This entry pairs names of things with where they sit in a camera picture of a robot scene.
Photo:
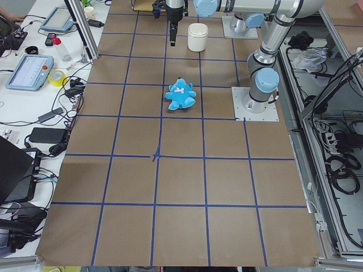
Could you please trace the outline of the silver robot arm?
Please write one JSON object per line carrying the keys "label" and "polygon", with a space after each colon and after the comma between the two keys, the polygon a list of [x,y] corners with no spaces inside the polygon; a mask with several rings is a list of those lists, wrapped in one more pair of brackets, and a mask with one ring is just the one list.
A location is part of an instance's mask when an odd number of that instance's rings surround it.
{"label": "silver robot arm", "polygon": [[262,13],[235,12],[229,29],[233,34],[252,34],[262,25],[264,19],[265,15]]}
{"label": "silver robot arm", "polygon": [[260,48],[248,58],[251,88],[242,99],[243,107],[255,114],[262,113],[276,90],[280,77],[273,69],[278,50],[297,18],[317,12],[325,1],[194,1],[197,14],[207,18],[214,13],[241,12],[245,14],[273,14],[273,22],[263,38]]}

